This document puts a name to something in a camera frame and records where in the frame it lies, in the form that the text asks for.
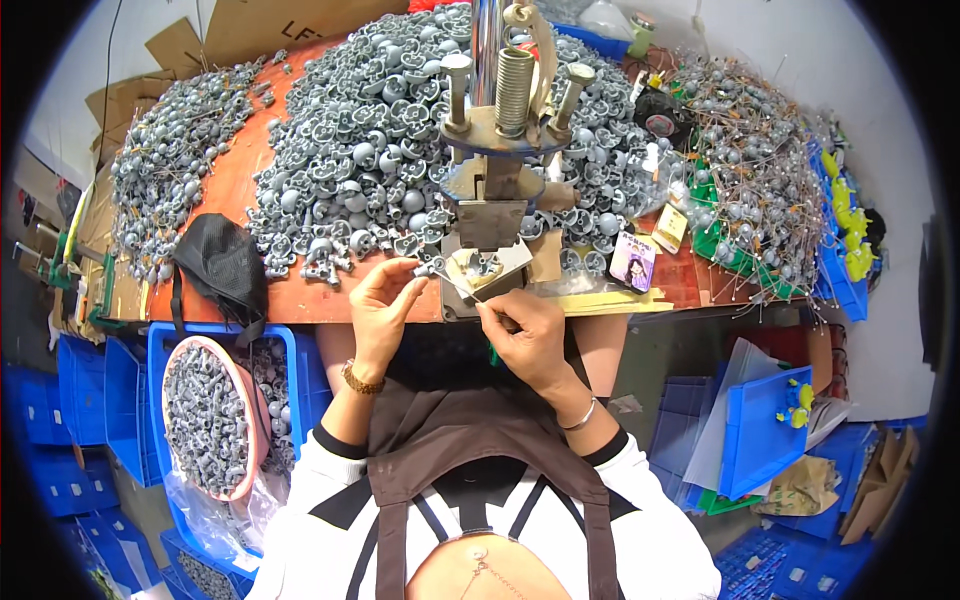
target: hand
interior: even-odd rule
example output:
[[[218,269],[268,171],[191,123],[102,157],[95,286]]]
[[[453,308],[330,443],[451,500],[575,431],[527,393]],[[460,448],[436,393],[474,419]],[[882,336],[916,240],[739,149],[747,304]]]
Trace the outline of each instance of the hand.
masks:
[[[564,360],[564,310],[529,292],[515,289],[486,302],[477,312],[487,338],[514,374],[546,397],[572,368]],[[511,335],[496,313],[516,321],[521,330]]]
[[[350,292],[350,314],[357,350],[353,374],[365,383],[379,382],[403,337],[403,323],[426,287],[413,277],[416,258],[392,258],[373,267]]]

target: white shirt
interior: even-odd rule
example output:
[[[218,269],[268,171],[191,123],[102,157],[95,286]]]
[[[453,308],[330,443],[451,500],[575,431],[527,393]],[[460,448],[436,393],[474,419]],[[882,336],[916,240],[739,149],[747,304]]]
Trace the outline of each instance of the white shirt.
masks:
[[[374,598],[378,509],[366,465],[366,460],[330,452],[312,432],[307,436],[287,505],[267,527],[263,562],[248,599]],[[663,494],[634,436],[627,436],[622,449],[595,468],[612,492],[617,579],[624,597],[719,596],[720,572],[707,547]],[[583,522],[583,505],[545,485],[545,478],[538,484],[539,479],[538,472],[527,468],[502,507],[485,505],[489,530],[522,543],[571,598],[586,600],[587,543],[578,523],[578,518]],[[524,511],[525,503],[532,504],[532,510]],[[410,502],[407,581],[441,540],[463,533],[459,510],[448,507],[433,487]]]

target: metal spring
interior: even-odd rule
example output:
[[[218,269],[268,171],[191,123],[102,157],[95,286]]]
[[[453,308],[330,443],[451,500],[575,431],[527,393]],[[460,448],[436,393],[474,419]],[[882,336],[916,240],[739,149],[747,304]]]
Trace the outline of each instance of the metal spring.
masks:
[[[496,126],[504,137],[518,137],[526,131],[535,62],[534,55],[526,50],[503,48],[499,52]]]

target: black face mask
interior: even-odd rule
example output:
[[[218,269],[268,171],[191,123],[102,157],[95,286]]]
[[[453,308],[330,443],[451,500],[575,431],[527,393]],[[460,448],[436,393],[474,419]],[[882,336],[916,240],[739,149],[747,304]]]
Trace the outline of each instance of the black face mask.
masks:
[[[173,262],[174,289],[170,312],[181,337],[183,328],[180,271],[201,296],[216,303],[226,321],[244,327],[236,345],[245,347],[263,335],[267,322],[267,278],[255,240],[222,214],[194,219],[183,234]]]

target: phone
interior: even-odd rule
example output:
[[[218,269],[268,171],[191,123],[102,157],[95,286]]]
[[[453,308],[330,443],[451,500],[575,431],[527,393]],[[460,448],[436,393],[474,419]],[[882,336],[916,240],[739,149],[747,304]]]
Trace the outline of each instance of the phone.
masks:
[[[657,249],[635,235],[620,231],[613,246],[607,277],[640,294],[650,290]]]

